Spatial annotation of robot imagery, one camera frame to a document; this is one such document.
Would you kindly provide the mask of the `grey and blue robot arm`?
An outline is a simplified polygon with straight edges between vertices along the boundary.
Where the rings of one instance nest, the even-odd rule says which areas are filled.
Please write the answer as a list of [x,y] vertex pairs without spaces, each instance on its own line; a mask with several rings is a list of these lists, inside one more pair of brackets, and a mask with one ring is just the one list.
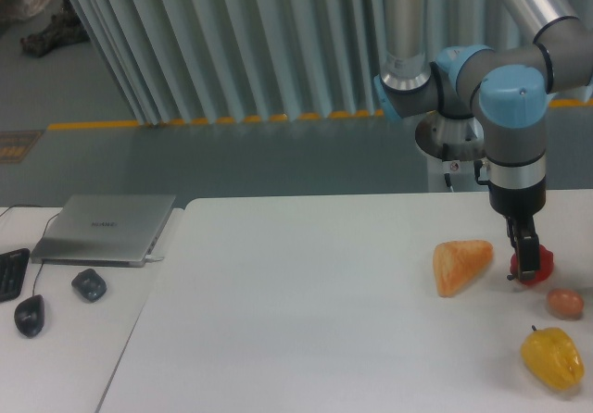
[[558,92],[592,85],[592,33],[565,0],[502,0],[527,45],[450,47],[426,57],[427,0],[384,0],[386,58],[374,80],[391,119],[435,111],[476,120],[491,206],[507,223],[518,281],[540,269],[534,215],[546,197],[545,113]]

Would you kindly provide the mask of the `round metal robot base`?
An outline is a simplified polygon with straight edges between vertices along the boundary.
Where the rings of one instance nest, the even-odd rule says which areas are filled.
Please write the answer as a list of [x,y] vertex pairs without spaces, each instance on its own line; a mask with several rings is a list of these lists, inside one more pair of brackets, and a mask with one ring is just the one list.
[[484,158],[484,131],[475,117],[451,119],[427,114],[416,126],[415,142],[428,156],[441,161],[470,162]]

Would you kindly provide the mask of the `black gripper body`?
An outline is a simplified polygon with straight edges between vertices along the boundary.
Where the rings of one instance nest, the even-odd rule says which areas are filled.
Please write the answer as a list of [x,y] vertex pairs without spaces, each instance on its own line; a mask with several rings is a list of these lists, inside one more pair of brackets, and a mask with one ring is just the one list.
[[506,218],[533,217],[546,204],[546,182],[522,189],[507,189],[489,184],[489,202],[492,208]]

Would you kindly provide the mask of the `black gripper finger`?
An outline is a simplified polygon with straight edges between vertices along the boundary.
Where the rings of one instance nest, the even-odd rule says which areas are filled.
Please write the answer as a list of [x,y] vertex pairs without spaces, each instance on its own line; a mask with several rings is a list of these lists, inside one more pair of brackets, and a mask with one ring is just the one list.
[[506,218],[507,235],[514,249],[516,270],[510,280],[533,280],[540,270],[539,238],[532,217]]

